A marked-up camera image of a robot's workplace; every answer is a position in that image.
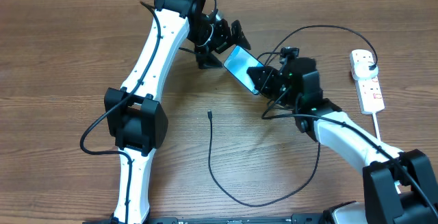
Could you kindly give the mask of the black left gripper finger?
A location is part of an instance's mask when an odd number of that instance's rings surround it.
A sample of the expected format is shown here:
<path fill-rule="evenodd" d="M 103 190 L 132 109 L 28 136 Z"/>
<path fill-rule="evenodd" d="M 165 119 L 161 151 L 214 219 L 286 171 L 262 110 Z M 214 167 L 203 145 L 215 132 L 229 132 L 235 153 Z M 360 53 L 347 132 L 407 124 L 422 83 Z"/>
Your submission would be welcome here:
<path fill-rule="evenodd" d="M 220 69 L 222 68 L 222 62 L 210 52 L 197 52 L 196 62 L 199 69 Z"/>
<path fill-rule="evenodd" d="M 232 43 L 244 49 L 251 50 L 249 41 L 246 39 L 242 26 L 238 20 L 231 24 Z"/>

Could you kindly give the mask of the blue Galaxy smartphone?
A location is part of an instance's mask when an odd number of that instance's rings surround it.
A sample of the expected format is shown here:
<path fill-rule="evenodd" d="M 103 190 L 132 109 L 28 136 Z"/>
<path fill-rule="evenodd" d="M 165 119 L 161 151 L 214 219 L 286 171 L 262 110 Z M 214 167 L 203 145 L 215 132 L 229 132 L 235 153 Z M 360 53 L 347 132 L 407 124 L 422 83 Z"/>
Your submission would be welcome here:
<path fill-rule="evenodd" d="M 253 95 L 258 95 L 259 91 L 255 89 L 255 84 L 248 75 L 247 70 L 249 67 L 260 66 L 263 66 L 263 64 L 240 46 L 236 46 L 224 62 L 226 70 Z"/>

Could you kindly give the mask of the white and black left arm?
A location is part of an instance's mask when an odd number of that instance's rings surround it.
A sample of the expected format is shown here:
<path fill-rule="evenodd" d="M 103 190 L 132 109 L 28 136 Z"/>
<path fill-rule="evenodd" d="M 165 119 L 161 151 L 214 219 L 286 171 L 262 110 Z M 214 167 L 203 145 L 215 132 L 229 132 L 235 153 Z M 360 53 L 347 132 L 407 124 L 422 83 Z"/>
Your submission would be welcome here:
<path fill-rule="evenodd" d="M 147 222 L 152 161 L 168 129 L 162 93 L 183 41 L 194 43 L 200 69 L 222 67 L 216 56 L 233 45 L 250 49 L 240 22 L 228 24 L 217 9 L 203 13 L 205 2 L 154 0 L 151 30 L 136 65 L 119 89 L 105 93 L 109 133 L 120 156 L 118 205 L 110 223 Z"/>

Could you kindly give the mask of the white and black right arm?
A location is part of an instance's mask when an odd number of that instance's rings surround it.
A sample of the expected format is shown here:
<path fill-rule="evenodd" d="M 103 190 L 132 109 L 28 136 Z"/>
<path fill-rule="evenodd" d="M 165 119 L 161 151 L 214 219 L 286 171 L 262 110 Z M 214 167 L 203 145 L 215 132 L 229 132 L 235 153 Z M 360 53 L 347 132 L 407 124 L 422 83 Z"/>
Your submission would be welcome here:
<path fill-rule="evenodd" d="M 363 178 L 364 201 L 324 211 L 322 223 L 436 223 L 437 180 L 428 157 L 389 146 L 356 125 L 323 96 L 315 60 L 286 60 L 280 70 L 246 71 L 263 96 L 290 105 L 296 126 L 337 152 Z"/>

